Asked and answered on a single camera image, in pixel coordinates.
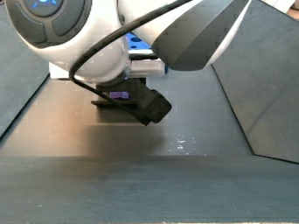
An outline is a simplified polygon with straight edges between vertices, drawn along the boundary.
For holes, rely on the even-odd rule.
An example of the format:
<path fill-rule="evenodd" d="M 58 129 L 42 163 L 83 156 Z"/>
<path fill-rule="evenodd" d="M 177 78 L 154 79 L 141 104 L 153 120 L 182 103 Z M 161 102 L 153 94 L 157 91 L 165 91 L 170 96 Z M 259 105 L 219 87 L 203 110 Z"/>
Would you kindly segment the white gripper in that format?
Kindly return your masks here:
<path fill-rule="evenodd" d="M 127 78 L 163 77 L 166 75 L 166 64 L 157 57 L 151 49 L 130 50 L 131 70 Z M 69 72 L 54 64 L 50 64 L 51 78 L 67 80 Z"/>

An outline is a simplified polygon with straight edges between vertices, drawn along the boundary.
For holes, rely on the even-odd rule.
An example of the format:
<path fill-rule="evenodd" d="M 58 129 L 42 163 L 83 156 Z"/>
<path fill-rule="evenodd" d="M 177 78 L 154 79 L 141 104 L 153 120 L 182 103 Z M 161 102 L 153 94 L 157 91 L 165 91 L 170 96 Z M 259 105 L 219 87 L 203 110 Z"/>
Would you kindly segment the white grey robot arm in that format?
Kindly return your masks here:
<path fill-rule="evenodd" d="M 130 71 L 134 33 L 163 63 L 195 71 L 226 51 L 251 0 L 4 0 L 14 28 L 32 51 L 91 83 Z"/>

